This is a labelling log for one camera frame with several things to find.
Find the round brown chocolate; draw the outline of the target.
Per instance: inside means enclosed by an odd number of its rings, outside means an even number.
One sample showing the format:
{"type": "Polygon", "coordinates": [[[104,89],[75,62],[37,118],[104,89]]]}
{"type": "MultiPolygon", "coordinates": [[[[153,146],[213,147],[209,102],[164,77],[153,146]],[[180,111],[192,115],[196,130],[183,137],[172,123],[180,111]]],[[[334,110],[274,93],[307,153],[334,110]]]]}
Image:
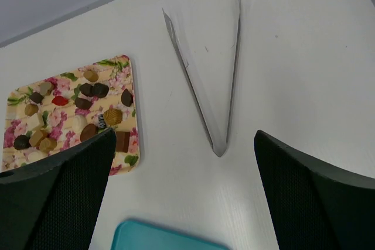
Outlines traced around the round brown chocolate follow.
{"type": "Polygon", "coordinates": [[[81,131],[80,141],[84,142],[84,141],[92,138],[93,136],[95,136],[96,134],[98,134],[98,130],[99,130],[99,128],[95,124],[88,124],[88,125],[86,125],[83,128],[83,130],[81,131]]]}

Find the brown rectangular chocolate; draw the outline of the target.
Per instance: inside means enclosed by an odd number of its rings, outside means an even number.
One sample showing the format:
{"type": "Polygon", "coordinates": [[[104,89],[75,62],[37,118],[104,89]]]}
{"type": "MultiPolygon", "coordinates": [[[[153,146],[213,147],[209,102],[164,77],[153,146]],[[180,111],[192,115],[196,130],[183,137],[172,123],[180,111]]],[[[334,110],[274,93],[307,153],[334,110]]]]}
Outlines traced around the brown rectangular chocolate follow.
{"type": "Polygon", "coordinates": [[[115,151],[127,153],[129,147],[130,133],[124,131],[116,131],[115,134],[117,138],[115,151]]]}

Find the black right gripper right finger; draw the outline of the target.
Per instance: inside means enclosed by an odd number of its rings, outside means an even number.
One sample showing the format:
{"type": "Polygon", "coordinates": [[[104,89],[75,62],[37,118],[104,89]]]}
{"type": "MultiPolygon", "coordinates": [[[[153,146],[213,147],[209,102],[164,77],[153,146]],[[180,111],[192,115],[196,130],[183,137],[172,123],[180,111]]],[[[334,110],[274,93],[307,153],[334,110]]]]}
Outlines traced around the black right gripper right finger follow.
{"type": "Polygon", "coordinates": [[[264,131],[254,151],[279,249],[374,249],[374,179],[264,131]]]}

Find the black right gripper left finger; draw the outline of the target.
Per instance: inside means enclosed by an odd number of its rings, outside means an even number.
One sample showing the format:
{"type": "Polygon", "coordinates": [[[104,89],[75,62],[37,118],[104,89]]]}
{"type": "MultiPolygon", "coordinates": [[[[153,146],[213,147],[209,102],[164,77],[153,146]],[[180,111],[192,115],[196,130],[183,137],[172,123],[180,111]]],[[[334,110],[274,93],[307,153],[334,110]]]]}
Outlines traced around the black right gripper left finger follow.
{"type": "Polygon", "coordinates": [[[113,129],[1,173],[1,249],[88,249],[117,139],[113,129]]]}

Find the metal tongs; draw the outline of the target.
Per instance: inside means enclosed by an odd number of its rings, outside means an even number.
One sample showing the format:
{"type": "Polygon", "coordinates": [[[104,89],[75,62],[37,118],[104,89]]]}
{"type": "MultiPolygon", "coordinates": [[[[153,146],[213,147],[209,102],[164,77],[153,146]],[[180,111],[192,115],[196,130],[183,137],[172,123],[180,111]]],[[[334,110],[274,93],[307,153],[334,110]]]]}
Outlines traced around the metal tongs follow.
{"type": "Polygon", "coordinates": [[[206,78],[204,74],[199,73],[199,68],[194,62],[193,57],[190,56],[188,51],[188,41],[185,39],[185,31],[182,27],[175,28],[173,20],[165,12],[163,18],[165,20],[166,30],[168,32],[172,47],[175,51],[177,60],[182,69],[182,73],[185,77],[186,84],[191,93],[194,101],[197,113],[199,115],[202,127],[206,134],[207,141],[213,151],[213,153],[221,158],[223,157],[229,147],[231,138],[231,126],[233,120],[233,107],[236,97],[236,86],[237,86],[237,73],[239,65],[239,57],[241,50],[241,21],[242,21],[242,0],[236,0],[237,5],[237,28],[236,37],[233,44],[234,54],[231,83],[230,83],[230,97],[229,104],[227,106],[227,118],[226,118],[226,131],[225,135],[222,136],[220,133],[219,126],[214,116],[213,108],[210,105],[209,93],[206,91],[206,86],[203,79],[206,78]]]}

